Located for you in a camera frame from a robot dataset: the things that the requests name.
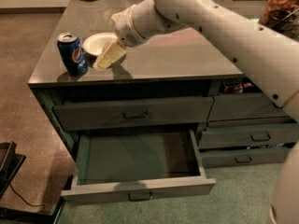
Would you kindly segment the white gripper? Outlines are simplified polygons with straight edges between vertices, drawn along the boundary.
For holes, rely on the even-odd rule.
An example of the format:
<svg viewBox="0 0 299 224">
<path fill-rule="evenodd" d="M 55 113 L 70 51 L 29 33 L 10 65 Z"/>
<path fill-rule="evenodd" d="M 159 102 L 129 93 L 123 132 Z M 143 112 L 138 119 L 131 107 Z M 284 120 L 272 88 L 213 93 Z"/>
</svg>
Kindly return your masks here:
<svg viewBox="0 0 299 224">
<path fill-rule="evenodd" d="M 134 9 L 135 5 L 132 5 L 124 11 L 112 15 L 114 33 L 119 40 L 111 40 L 104 45 L 93 68 L 107 69 L 126 54 L 126 46 L 136 47 L 146 42 L 146 39 L 138 33 L 134 26 Z"/>
</svg>

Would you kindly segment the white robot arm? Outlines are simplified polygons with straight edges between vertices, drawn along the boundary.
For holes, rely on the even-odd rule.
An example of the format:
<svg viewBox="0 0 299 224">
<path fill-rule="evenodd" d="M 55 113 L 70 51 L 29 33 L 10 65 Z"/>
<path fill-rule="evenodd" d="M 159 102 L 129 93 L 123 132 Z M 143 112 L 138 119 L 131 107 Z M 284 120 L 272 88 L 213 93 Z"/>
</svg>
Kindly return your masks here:
<svg viewBox="0 0 299 224">
<path fill-rule="evenodd" d="M 212 0 L 144 0 L 112 16 L 118 38 L 96 59 L 109 67 L 127 47 L 185 26 L 202 34 L 292 119 L 299 122 L 299 43 Z"/>
</svg>

